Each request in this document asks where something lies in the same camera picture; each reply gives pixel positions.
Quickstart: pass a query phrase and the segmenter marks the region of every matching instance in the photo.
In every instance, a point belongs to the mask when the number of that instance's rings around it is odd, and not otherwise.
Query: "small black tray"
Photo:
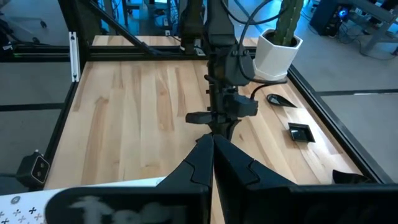
[[[307,124],[289,123],[289,131],[294,141],[315,142],[310,126]]]

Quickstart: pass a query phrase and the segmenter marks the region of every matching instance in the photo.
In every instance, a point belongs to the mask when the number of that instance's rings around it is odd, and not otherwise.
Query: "wood grain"
[[[140,37],[174,45],[171,37]],[[96,45],[129,45],[98,36]],[[255,45],[256,39],[245,40]],[[53,160],[46,189],[168,175],[210,130],[187,124],[185,114],[209,105],[205,61],[88,62]],[[241,88],[249,95],[257,87]],[[277,93],[298,108],[271,106]],[[333,169],[359,173],[351,159],[290,82],[256,95],[257,116],[244,118],[232,142],[259,162],[298,184],[330,184]],[[315,143],[291,140],[288,122],[308,124]],[[216,184],[212,223],[224,223]]]

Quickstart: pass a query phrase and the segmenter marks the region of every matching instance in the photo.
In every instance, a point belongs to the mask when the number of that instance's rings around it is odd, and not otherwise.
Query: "wooden table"
[[[177,45],[171,37],[141,37],[149,45]],[[130,45],[120,36],[98,36],[95,45]],[[255,45],[246,39],[245,45]],[[206,61],[88,62],[60,139],[46,189],[166,176],[209,133],[187,124],[188,112],[210,105],[203,78]],[[257,87],[240,88],[249,95]],[[271,106],[277,93],[298,108]],[[298,184],[330,184],[333,169],[359,173],[290,82],[256,95],[257,116],[244,118],[232,142],[265,166]],[[308,124],[316,143],[291,140],[288,122]],[[223,223],[213,184],[212,223]]]

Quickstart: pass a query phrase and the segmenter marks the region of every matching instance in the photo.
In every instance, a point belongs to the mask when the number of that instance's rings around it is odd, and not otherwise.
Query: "black mount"
[[[221,1],[208,1],[203,42],[205,53],[209,56],[208,75],[205,75],[205,79],[209,82],[206,93],[210,96],[210,107],[208,112],[187,114],[185,121],[207,124],[211,134],[219,134],[231,140],[234,128],[241,121],[238,118],[256,115],[258,102],[238,93],[238,86],[249,83],[239,69],[238,57],[242,57],[243,68],[249,78],[254,77],[254,69],[252,59],[245,49],[238,52],[234,27]]]

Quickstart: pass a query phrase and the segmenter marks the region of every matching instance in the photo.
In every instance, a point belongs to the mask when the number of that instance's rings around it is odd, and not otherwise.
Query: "screw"
[[[19,202],[20,199],[21,199],[20,196],[15,196],[15,197],[13,197],[13,198],[11,199],[11,203],[12,203],[13,205],[15,205],[16,203]]]

